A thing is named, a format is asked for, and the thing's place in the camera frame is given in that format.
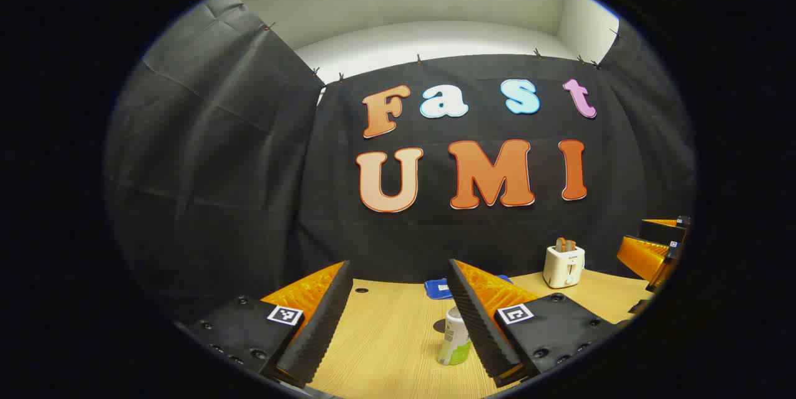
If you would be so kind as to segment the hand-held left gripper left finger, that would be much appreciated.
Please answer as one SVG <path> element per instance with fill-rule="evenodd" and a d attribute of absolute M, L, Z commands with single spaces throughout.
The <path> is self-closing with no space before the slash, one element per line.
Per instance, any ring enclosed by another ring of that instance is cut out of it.
<path fill-rule="evenodd" d="M 326 356 L 352 287 L 344 260 L 262 298 L 237 295 L 178 328 L 237 368 L 302 388 Z"/>

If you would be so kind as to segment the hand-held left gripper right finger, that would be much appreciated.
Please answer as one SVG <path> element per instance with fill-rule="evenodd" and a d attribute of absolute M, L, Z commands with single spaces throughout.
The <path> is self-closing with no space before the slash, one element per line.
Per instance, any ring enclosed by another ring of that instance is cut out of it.
<path fill-rule="evenodd" d="M 448 263 L 450 294 L 497 387 L 554 370 L 619 331 L 562 293 L 535 295 L 463 261 Z"/>

